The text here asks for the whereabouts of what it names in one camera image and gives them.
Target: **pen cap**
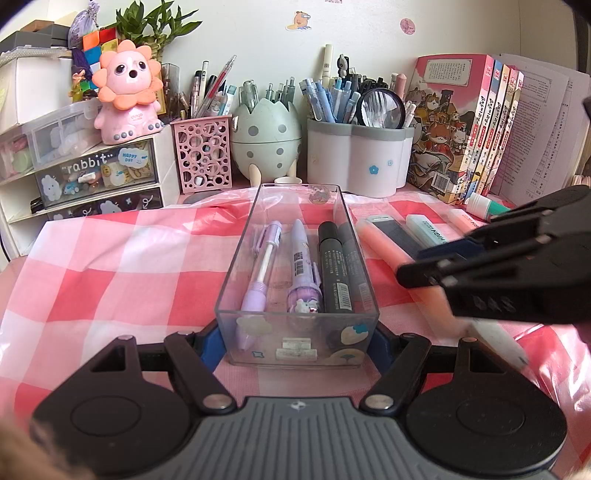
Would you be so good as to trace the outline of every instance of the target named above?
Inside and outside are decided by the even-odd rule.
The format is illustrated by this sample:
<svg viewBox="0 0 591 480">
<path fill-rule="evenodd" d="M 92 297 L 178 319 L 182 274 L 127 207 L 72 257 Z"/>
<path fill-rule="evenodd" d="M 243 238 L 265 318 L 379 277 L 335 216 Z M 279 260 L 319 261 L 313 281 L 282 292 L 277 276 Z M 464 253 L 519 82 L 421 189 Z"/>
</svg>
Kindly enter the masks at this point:
<svg viewBox="0 0 591 480">
<path fill-rule="evenodd" d="M 333 222 L 321 223 L 318 227 L 318 243 L 321 244 L 324 240 L 328 240 L 329 238 L 337 240 L 340 243 L 339 229 Z"/>
</svg>

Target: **pink pen holder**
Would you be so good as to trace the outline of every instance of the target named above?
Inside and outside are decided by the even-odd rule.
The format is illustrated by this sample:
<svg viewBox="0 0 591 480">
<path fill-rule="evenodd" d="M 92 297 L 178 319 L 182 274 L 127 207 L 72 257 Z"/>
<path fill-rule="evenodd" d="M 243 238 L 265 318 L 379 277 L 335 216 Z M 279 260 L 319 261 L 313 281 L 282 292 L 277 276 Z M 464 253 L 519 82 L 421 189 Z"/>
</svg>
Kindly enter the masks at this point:
<svg viewBox="0 0 591 480">
<path fill-rule="evenodd" d="M 183 193 L 232 188 L 230 119 L 213 116 L 171 123 Z"/>
</svg>

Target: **white wall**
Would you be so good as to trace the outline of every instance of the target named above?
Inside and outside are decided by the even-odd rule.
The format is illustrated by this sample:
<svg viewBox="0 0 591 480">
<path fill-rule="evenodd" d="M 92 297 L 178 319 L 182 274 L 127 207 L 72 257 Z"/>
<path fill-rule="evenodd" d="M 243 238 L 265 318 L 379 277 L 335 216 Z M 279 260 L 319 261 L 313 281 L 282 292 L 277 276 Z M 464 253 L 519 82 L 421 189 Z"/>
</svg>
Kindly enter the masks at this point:
<svg viewBox="0 0 591 480">
<path fill-rule="evenodd" d="M 577 69 L 573 11 L 561 0 L 519 0 L 521 54 Z"/>
<path fill-rule="evenodd" d="M 113 22 L 115 9 L 126 3 L 101 0 L 99 22 Z M 147 10 L 158 3 L 144 2 Z M 262 90 L 290 76 L 298 82 L 319 77 L 326 43 L 335 45 L 335 54 L 349 56 L 357 72 L 373 77 L 391 72 L 410 76 L 416 57 L 424 54 L 519 53 L 514 0 L 177 0 L 176 5 L 183 12 L 199 8 L 194 19 L 203 21 L 164 53 L 164 61 L 181 67 L 185 89 L 203 60 L 210 61 L 210 73 L 217 74 L 233 54 L 238 55 L 229 78 L 234 85 L 254 79 Z M 285 29 L 296 11 L 311 15 L 311 30 Z M 405 17 L 415 22 L 414 35 L 402 32 L 400 21 Z"/>
</svg>

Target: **magnifying glass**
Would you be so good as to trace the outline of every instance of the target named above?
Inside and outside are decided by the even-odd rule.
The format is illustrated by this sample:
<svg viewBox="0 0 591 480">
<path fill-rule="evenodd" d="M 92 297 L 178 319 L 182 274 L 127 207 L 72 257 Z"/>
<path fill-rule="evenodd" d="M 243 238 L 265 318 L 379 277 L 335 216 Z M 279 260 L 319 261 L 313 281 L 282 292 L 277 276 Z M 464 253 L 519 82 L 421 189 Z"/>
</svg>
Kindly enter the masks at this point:
<svg viewBox="0 0 591 480">
<path fill-rule="evenodd" d="M 355 116 L 357 123 L 365 127 L 398 129 L 404 125 L 406 110 L 393 91 L 375 88 L 361 96 Z"/>
</svg>

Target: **cloud sticker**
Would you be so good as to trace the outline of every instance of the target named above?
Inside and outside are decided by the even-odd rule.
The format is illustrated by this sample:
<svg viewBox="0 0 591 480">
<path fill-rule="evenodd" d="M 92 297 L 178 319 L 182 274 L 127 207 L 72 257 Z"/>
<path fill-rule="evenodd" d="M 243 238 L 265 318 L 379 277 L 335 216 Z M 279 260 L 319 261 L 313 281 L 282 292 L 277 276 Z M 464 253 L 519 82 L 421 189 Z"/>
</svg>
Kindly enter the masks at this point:
<svg viewBox="0 0 591 480">
<path fill-rule="evenodd" d="M 139 148 L 122 148 L 119 150 L 119 163 L 125 167 L 142 168 L 148 163 L 149 152 Z"/>
</svg>

